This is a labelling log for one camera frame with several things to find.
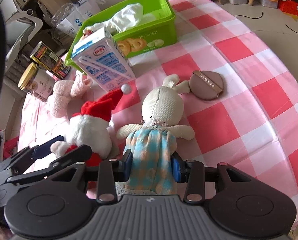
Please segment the red box on floor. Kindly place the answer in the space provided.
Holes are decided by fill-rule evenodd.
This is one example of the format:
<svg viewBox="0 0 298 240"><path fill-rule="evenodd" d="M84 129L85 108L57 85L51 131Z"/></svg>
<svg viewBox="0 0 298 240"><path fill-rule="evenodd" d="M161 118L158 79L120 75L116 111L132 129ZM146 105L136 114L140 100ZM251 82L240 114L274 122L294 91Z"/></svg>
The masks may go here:
<svg viewBox="0 0 298 240"><path fill-rule="evenodd" d="M293 0L279 0L278 8L286 14L298 16L298 3Z"/></svg>

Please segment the white paper shopping bag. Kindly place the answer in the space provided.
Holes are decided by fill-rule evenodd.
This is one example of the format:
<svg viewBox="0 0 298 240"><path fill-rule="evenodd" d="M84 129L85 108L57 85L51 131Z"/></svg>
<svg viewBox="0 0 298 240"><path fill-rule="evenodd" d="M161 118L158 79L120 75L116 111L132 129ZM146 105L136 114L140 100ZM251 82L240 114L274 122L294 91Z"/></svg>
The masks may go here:
<svg viewBox="0 0 298 240"><path fill-rule="evenodd" d="M77 3L66 3L54 14L51 23L60 31L75 37L83 22L101 11L99 5L104 0L79 0Z"/></svg>

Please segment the gold lid clear jar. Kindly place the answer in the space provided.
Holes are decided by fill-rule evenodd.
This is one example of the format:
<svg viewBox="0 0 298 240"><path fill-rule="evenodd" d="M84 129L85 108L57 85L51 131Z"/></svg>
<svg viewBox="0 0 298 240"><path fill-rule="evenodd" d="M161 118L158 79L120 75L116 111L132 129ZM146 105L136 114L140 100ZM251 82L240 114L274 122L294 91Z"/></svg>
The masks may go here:
<svg viewBox="0 0 298 240"><path fill-rule="evenodd" d="M42 102L46 102L53 93L56 81L54 78L41 69L36 63L30 63L22 74L18 88L31 94Z"/></svg>

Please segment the white office chair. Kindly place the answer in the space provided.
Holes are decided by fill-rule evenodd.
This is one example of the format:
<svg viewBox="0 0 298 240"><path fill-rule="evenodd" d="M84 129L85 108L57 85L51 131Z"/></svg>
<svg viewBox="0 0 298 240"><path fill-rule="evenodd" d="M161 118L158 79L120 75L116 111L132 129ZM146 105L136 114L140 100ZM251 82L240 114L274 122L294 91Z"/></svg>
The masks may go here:
<svg viewBox="0 0 298 240"><path fill-rule="evenodd" d="M42 28L43 22L33 16L33 10L23 11L16 0L0 0L0 9L6 25L6 72L18 57L20 50Z"/></svg>

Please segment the pink fluffy plush toy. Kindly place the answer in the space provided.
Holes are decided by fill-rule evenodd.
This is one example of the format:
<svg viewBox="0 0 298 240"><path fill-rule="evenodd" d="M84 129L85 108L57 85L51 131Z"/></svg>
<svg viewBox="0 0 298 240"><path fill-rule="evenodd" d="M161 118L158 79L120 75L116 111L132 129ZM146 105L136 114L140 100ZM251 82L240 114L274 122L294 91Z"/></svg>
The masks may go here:
<svg viewBox="0 0 298 240"><path fill-rule="evenodd" d="M54 84L52 94L47 98L47 108L55 118L67 114L69 102L81 99L92 88L93 81L85 74L76 74L74 80L60 80Z"/></svg>

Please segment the brown round compact case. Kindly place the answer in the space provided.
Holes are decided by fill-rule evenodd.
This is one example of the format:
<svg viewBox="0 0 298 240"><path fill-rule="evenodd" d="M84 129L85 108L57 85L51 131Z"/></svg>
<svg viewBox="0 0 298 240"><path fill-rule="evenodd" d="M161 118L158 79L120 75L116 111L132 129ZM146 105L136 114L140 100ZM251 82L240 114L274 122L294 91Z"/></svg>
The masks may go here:
<svg viewBox="0 0 298 240"><path fill-rule="evenodd" d="M189 79L191 92L202 100L217 99L224 92L224 81L220 74L212 71L195 70Z"/></svg>

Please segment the white blue milk carton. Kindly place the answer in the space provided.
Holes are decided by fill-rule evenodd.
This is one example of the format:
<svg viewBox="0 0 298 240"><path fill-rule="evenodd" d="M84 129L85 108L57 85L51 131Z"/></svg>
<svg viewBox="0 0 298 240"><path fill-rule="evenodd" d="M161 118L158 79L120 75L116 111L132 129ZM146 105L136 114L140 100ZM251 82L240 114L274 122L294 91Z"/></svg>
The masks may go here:
<svg viewBox="0 0 298 240"><path fill-rule="evenodd" d="M78 41L71 59L106 92L135 79L128 60L105 27Z"/></svg>

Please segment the green plastic bin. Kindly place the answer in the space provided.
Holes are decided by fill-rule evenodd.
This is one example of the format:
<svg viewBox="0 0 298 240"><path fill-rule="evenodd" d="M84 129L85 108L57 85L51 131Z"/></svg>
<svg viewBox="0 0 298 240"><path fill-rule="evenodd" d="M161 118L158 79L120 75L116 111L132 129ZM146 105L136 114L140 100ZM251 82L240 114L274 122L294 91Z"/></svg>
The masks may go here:
<svg viewBox="0 0 298 240"><path fill-rule="evenodd" d="M135 3L141 4L144 14L151 14L155 19L123 33L113 35L113 39L118 44L130 48L126 55L128 59L177 42L176 27L174 25L176 15L168 0L125 0L83 22L64 60L65 65L79 69L78 65L71 59L71 54L74 45L82 37L85 27L108 20L125 6Z"/></svg>

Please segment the black yellow drink can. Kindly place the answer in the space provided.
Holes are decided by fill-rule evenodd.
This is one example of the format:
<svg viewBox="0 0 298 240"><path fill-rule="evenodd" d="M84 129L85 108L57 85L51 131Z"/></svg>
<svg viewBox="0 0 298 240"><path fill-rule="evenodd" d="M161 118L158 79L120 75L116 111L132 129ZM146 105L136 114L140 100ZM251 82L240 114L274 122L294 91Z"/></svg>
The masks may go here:
<svg viewBox="0 0 298 240"><path fill-rule="evenodd" d="M32 50L30 58L60 80L65 79L71 69L42 41Z"/></svg>

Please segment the white cloth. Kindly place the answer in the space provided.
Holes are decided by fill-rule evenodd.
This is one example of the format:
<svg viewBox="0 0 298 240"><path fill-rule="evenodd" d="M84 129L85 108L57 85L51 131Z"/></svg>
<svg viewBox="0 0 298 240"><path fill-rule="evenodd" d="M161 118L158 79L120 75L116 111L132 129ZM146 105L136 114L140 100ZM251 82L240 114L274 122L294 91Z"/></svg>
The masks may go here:
<svg viewBox="0 0 298 240"><path fill-rule="evenodd" d="M89 36L102 27L115 35L156 19L156 16L152 13L145 14L144 7L140 3L129 4L115 13L110 19L85 27L83 37Z"/></svg>

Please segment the red white checkered tablecloth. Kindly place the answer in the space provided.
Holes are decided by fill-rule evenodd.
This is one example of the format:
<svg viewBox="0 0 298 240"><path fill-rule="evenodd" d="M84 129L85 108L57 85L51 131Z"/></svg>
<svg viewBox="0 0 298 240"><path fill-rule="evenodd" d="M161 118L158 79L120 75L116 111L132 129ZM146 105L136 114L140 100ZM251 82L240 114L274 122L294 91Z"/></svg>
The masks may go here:
<svg viewBox="0 0 298 240"><path fill-rule="evenodd" d="M183 94L180 123L195 131L178 139L183 159L226 162L288 195L298 217L298 83L248 27L210 0L171 0L177 43L130 59L136 79L113 112L109 131L142 122L145 96L177 74L220 74L225 90L203 101Z"/></svg>

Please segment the white santa plush toy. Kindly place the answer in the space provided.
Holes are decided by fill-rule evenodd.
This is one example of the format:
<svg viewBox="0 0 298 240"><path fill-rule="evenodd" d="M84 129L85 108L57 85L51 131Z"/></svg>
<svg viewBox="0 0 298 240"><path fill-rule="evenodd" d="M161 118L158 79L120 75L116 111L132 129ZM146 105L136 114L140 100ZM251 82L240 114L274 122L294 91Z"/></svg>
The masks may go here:
<svg viewBox="0 0 298 240"><path fill-rule="evenodd" d="M96 101L85 102L81 110L72 115L64 140L56 141L50 146L51 152L59 158L87 145L92 149L92 155L86 161L88 167L97 166L101 161L119 155L119 148L112 141L108 127L112 111L121 98L131 91L130 85L124 84Z"/></svg>

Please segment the cream bunny doll blue dress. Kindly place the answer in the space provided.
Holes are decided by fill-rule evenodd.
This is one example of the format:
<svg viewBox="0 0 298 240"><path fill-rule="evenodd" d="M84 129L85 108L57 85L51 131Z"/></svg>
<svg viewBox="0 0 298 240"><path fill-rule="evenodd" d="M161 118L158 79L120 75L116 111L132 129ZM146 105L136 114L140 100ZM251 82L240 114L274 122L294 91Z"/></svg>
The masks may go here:
<svg viewBox="0 0 298 240"><path fill-rule="evenodd" d="M189 92L188 81L180 82L176 74L165 77L142 103L143 123L125 125L116 132L133 157L128 181L115 184L118 196L176 194L171 156L178 138L192 140L195 136L191 126L179 124L184 113L180 94Z"/></svg>

